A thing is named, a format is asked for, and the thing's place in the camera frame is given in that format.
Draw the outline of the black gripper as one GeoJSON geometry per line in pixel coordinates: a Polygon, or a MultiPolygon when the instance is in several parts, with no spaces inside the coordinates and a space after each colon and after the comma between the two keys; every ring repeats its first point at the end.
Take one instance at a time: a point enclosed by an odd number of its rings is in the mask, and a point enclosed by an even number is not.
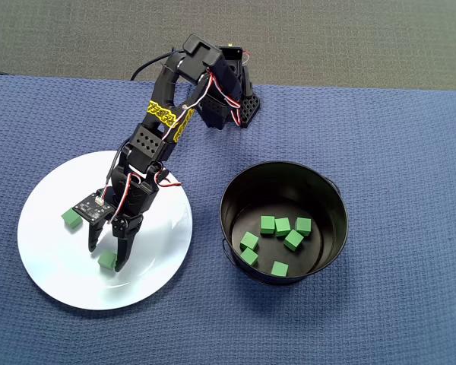
{"type": "MultiPolygon", "coordinates": [[[[114,169],[111,176],[112,185],[106,190],[106,203],[113,206],[113,213],[106,216],[108,221],[120,205],[129,173],[131,173],[131,180],[126,198],[119,213],[112,221],[112,235],[117,238],[116,272],[120,272],[128,261],[135,236],[142,225],[142,214],[150,208],[157,195],[154,170],[149,169],[147,175],[138,182],[137,174],[131,169],[114,169]]],[[[97,247],[104,224],[105,221],[90,224],[88,230],[89,252],[93,252],[97,247]]]]}

